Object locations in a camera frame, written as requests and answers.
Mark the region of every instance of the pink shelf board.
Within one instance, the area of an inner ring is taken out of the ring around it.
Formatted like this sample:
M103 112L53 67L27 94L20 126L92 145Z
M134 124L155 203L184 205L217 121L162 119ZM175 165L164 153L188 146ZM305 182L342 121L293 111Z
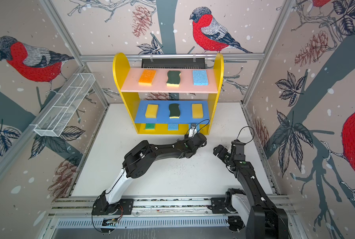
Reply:
M122 92L165 92L165 93L217 93L215 74L213 69L205 69L208 76L207 86L194 86L192 70L194 69L152 69L156 70L152 86L139 85L138 81L144 68L131 68L121 88ZM179 70L180 86L167 86L167 72Z

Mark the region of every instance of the yellow bottom shelf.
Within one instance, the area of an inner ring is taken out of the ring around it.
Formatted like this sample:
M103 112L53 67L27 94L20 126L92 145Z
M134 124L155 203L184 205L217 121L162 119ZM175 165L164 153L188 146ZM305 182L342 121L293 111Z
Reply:
M168 130L167 123L156 123L154 130L146 130L145 123L136 123L138 127L139 134L142 135L185 135L188 131L188 124L179 124L179 130ZM200 133L208 135L209 125L205 126L200 130Z

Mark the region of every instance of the sponge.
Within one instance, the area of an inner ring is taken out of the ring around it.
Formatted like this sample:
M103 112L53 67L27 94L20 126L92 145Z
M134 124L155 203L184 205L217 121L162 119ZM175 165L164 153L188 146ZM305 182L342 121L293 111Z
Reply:
M158 115L158 108L159 105L157 104L148 104L147 105L147 110L146 110L146 118L156 118Z
M169 70L167 73L167 76L168 76L167 86L179 87L180 74L181 74L181 72L179 70Z
M156 70L144 70L139 79L140 85L151 86L156 75Z
M170 104L168 108L170 109L170 119L180 118L179 104Z
M192 74L194 76L194 86L208 85L208 77L206 70L193 70Z
M154 123L147 123L145 129L146 130L154 130L155 129L155 124Z
M179 130L179 124L178 123L169 123L168 130Z
M201 119L203 118L203 105L202 104L192 104L192 118Z

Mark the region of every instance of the bird's head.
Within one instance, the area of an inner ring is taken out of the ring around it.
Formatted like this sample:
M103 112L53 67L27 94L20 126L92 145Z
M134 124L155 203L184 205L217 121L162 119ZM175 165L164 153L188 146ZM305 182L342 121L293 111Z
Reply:
M13 60L10 47L16 42L17 39L11 36L0 37L0 60Z
M209 15L212 14L211 10L209 10L208 7L198 7L192 12L189 19L197 23L200 20L200 18L206 14Z

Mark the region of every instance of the work surface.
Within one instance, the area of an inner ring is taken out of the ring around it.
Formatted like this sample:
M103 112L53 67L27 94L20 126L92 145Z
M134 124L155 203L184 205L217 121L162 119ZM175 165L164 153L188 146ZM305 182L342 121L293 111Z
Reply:
M229 149L243 126L247 126L247 122L239 103L218 103L205 147L199 148L190 159L154 162L142 177L133 180L124 195L222 195L228 188L242 188L225 164L213 155L213 148L221 144ZM118 176L125 154L142 140L170 144L183 138L183 135L138 135L125 106L110 105L72 196L101 194ZM248 128L241 131L240 141L247 142L251 138ZM253 141L245 146L245 155L265 193L272 194Z

